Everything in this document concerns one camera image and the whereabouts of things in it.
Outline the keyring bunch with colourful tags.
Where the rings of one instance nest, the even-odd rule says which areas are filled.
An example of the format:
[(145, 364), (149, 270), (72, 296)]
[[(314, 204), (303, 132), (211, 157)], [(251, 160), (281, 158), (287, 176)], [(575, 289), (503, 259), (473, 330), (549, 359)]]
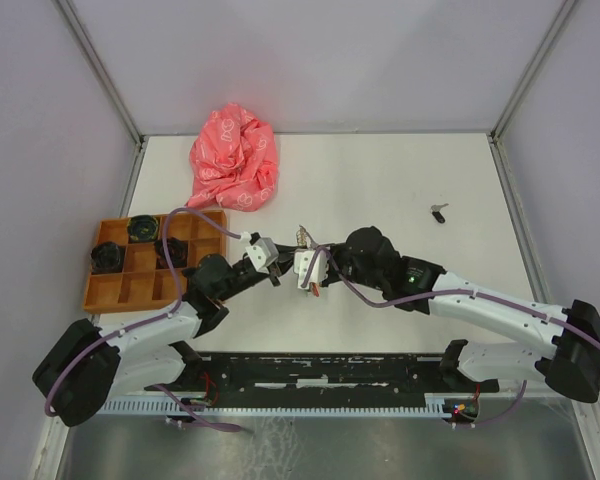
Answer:
[[(313, 240), (308, 231), (302, 226), (299, 226), (298, 231), (296, 232), (296, 242), (298, 247), (304, 247), (304, 249), (316, 249), (318, 244)], [(305, 291), (307, 293), (311, 293), (315, 297), (319, 297), (319, 287), (314, 287), (310, 291)]]

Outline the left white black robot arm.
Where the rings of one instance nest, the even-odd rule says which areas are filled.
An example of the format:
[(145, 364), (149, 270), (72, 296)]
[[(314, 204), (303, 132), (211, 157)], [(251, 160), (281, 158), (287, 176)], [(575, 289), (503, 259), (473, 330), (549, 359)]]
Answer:
[(227, 316), (225, 301), (293, 266), (296, 250), (261, 238), (229, 264), (220, 254), (203, 257), (183, 275), (179, 299), (133, 322), (101, 328), (73, 322), (32, 374), (45, 398), (45, 412), (69, 426), (80, 425), (111, 399), (146, 387), (174, 384), (189, 390), (201, 366), (187, 341), (215, 329)]

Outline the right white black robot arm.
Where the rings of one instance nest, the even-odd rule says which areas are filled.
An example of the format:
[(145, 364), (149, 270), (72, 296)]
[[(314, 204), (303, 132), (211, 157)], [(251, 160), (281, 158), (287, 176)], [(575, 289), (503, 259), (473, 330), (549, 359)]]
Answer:
[[(375, 227), (318, 247), (305, 284), (313, 273), (318, 284), (341, 282), (372, 308), (460, 320), (504, 337), (497, 344), (452, 341), (438, 368), (449, 390), (490, 380), (537, 381), (571, 400), (599, 399), (600, 315), (590, 303), (523, 301), (481, 287), (438, 264), (401, 255)], [(362, 287), (380, 292), (381, 300), (364, 298)]]

